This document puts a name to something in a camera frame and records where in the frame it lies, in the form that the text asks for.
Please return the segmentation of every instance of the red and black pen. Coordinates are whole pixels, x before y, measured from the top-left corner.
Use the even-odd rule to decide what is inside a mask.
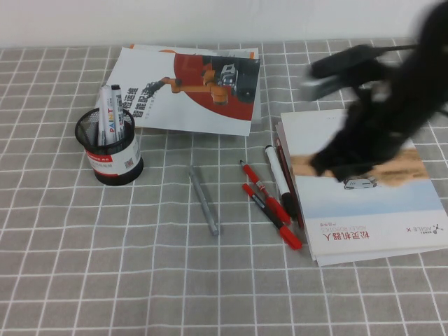
[[[243,189],[246,191],[247,195],[260,207],[260,209],[265,213],[265,215],[273,222],[275,227],[279,229],[279,234],[283,240],[289,245],[293,250],[298,250],[302,248],[302,242],[288,229],[286,225],[275,215],[275,213],[261,200],[261,198],[255,194],[255,191],[249,186],[249,184],[243,184]]]
[[[257,174],[252,170],[252,168],[245,163],[245,161],[240,160],[239,163],[243,167],[244,172],[247,174],[249,179],[255,184],[258,189],[265,195],[266,197],[266,205],[276,214],[276,216],[286,224],[291,224],[291,217],[286,213],[285,209],[282,205],[273,197],[266,189],[266,186],[262,181],[258,178]]]

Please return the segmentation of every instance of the gray pen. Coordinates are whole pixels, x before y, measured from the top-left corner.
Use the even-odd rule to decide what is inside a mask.
[[[204,192],[202,191],[201,184],[197,179],[195,168],[193,166],[190,166],[188,174],[190,175],[193,187],[195,187],[197,198],[199,198],[199,201],[201,202],[202,211],[204,212],[204,216],[207,220],[207,223],[209,224],[210,232],[213,236],[217,236],[219,235],[218,226],[216,225],[216,222],[211,215],[209,204],[207,203],[207,199],[204,196]]]

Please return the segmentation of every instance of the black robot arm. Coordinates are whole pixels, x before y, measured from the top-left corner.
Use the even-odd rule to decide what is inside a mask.
[[[318,175],[330,170],[342,181],[391,160],[447,102],[448,1],[431,11],[418,44],[410,48],[414,50],[398,67],[376,60],[388,48],[366,45],[311,65],[312,80],[303,87],[312,92],[312,99],[344,87],[352,87],[358,96],[347,110],[343,128],[311,160]],[[370,81],[380,82],[372,89],[361,88]]]

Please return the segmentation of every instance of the black mesh pen holder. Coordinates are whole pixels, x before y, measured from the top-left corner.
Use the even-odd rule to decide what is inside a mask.
[[[132,115],[124,110],[123,139],[98,146],[99,108],[83,115],[75,126],[75,137],[83,145],[98,181],[108,186],[122,186],[139,177],[143,170],[139,142]]]

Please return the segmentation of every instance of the booklet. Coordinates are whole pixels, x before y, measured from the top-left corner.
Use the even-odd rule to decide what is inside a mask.
[[[258,54],[258,48],[209,50],[209,49],[195,49],[195,48],[182,48],[182,47],[166,47],[163,45],[133,44],[131,45],[131,49],[162,51],[166,53],[178,53],[188,55],[227,56],[227,57],[240,57],[251,59],[260,58]],[[257,91],[255,93],[252,123],[255,124],[261,123],[260,79],[258,79],[257,82]]]
[[[122,48],[119,84],[137,127],[249,135],[259,59]]]
[[[319,265],[448,247],[448,217],[411,141],[392,161],[343,182],[308,165],[343,125],[344,110],[282,113],[277,125]]]

